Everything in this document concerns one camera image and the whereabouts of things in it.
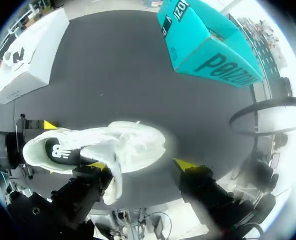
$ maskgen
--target black logo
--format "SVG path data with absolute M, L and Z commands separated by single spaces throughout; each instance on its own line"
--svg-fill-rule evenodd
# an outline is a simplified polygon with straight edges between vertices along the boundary
M 168 31 L 171 27 L 171 23 L 172 23 L 172 19 L 168 15 L 166 15 L 166 19 L 164 19 L 164 22 L 161 28 L 164 38 L 168 34 Z
M 185 0 L 179 0 L 173 11 L 174 17 L 180 21 L 189 6 Z

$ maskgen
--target shoe insole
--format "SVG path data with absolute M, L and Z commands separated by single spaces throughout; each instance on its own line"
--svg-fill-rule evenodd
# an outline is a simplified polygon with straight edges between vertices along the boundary
M 89 165 L 97 161 L 80 156 L 81 149 L 64 149 L 57 138 L 49 138 L 45 143 L 45 149 L 48 157 L 58 164 L 65 165 Z

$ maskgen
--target teal shoebox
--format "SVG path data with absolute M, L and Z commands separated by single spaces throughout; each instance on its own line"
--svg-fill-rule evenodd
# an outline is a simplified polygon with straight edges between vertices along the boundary
M 236 87 L 263 80 L 240 30 L 200 0 L 164 0 L 157 13 L 175 72 Z

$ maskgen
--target new balance logo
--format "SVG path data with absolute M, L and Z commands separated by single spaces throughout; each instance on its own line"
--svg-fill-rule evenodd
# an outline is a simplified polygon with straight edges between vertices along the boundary
M 62 148 L 59 144 L 56 144 L 52 147 L 51 155 L 54 158 L 64 158 L 67 159 L 71 154 L 71 150 Z

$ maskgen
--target black ring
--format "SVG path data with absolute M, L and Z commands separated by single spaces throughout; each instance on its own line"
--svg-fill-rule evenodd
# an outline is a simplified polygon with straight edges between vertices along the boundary
M 235 130 L 232 127 L 232 123 L 237 120 L 240 117 L 243 117 L 246 114 L 250 113 L 255 113 L 263 109 L 269 109 L 269 108 L 274 108 L 274 107 L 286 107 L 286 106 L 293 106 L 296 107 L 296 97 L 285 97 L 285 98 L 280 98 L 280 99 L 269 99 L 261 102 L 256 102 L 255 104 L 245 107 L 244 109 L 236 112 L 229 120 L 229 126 L 232 130 L 244 134 L 244 135 L 252 135 L 252 136 L 270 136 L 274 134 L 279 134 L 279 133 L 285 133 L 285 132 L 290 132 L 293 130 L 296 130 L 296 127 L 291 127 L 291 128 L 285 128 L 283 130 L 276 130 L 276 131 L 270 131 L 270 132 L 262 132 L 262 133 L 257 133 L 257 132 L 251 132 L 251 131 L 238 131 Z

